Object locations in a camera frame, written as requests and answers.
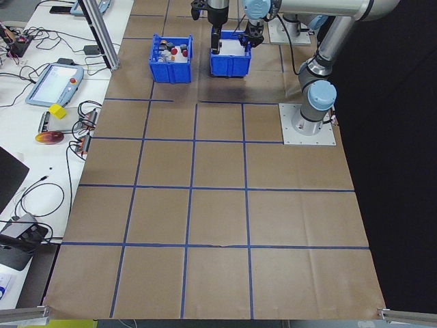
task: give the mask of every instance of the smartphone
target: smartphone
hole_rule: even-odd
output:
[[[70,10],[72,7],[62,6],[62,5],[54,5],[50,8],[51,14],[70,14]]]

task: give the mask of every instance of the gray floor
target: gray floor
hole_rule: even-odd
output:
[[[0,21],[28,22],[40,0],[0,0]]]
[[[133,320],[99,320],[97,328],[136,328]],[[383,320],[137,320],[137,328],[427,328]]]
[[[133,320],[99,320],[97,328],[135,328]],[[137,320],[138,328],[281,328],[279,320]]]

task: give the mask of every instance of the blue storage box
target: blue storage box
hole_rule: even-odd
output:
[[[188,57],[186,62],[167,61],[160,62],[159,44],[161,40],[172,42],[175,46],[186,44]],[[172,38],[153,35],[152,48],[150,49],[149,66],[153,80],[161,83],[190,83],[191,82],[191,58],[193,58],[193,36],[187,38]]]
[[[249,73],[249,66],[251,64],[251,46],[248,45],[248,51],[244,52],[241,46],[240,55],[227,55],[224,51],[226,40],[237,40],[238,34],[243,31],[222,31],[221,40],[222,48],[220,54],[210,54],[211,74],[216,77],[243,77]]]

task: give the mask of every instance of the metal mounting plate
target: metal mounting plate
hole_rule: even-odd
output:
[[[278,18],[268,22],[268,35],[270,36],[270,44],[288,44],[287,34],[284,32],[281,22]],[[297,38],[290,36],[294,46],[310,46],[311,39],[308,32],[301,32]]]
[[[279,104],[284,145],[335,146],[334,132],[330,123],[324,124],[322,130],[312,136],[301,135],[294,129],[292,117],[301,106],[301,104]],[[326,114],[325,120],[329,120],[329,114]]]

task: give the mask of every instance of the white table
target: white table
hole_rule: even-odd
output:
[[[52,5],[59,5],[59,3],[47,2],[40,5],[31,17],[26,28],[43,27],[45,29],[62,31],[83,38],[94,39],[84,17],[50,14],[48,11]],[[113,0],[110,8],[104,14],[104,21],[114,44],[121,44],[122,42],[132,5],[133,0]],[[65,37],[70,46],[75,50],[82,49],[86,44],[96,44],[92,41],[68,36],[63,37]],[[37,49],[36,44],[37,42],[30,44],[25,56],[21,59],[22,64],[20,66],[15,65],[15,63],[8,58],[4,59],[3,65],[0,66],[0,72],[18,74],[23,64],[37,68],[42,64],[55,62],[60,57],[73,59],[76,63],[84,63],[85,61],[86,56],[83,53],[74,54],[65,44],[58,44],[53,50]],[[118,52],[119,46],[115,46],[115,50]],[[97,67],[104,68],[105,65],[101,64]],[[85,74],[78,91],[66,106],[68,115],[76,113],[78,104],[85,100],[93,100],[102,103],[110,78],[111,72],[107,69],[92,76]],[[28,83],[28,81],[22,81],[14,77],[0,77],[2,90],[0,106],[11,104],[14,98]],[[70,185],[66,166],[66,148],[68,142],[73,140],[73,138],[71,135],[65,135],[64,140],[55,145],[43,145],[35,141],[34,138],[38,134],[40,120],[46,108],[25,103],[25,97],[31,88],[32,85],[18,98],[13,107],[0,108],[0,146],[20,159],[30,169],[16,197],[14,197],[6,209],[0,214],[0,219],[5,221],[10,219],[14,213],[14,202],[19,199],[25,187],[29,187],[43,176],[48,176],[45,182],[53,182],[61,186],[66,197],[61,207],[55,213],[38,218],[38,221],[49,224],[53,228],[53,235],[62,237],[66,229],[70,207]],[[84,105],[83,109],[86,112],[92,110],[94,107],[93,105]],[[69,164],[74,199],[84,162],[70,153]],[[35,214],[49,213],[59,204],[60,200],[61,192],[59,189],[53,186],[43,186],[29,194],[26,198],[26,207]],[[22,271],[16,271],[0,264],[0,273],[15,276],[12,287],[6,292],[2,300],[0,300],[0,310],[16,307],[30,264],[31,262],[29,262]]]

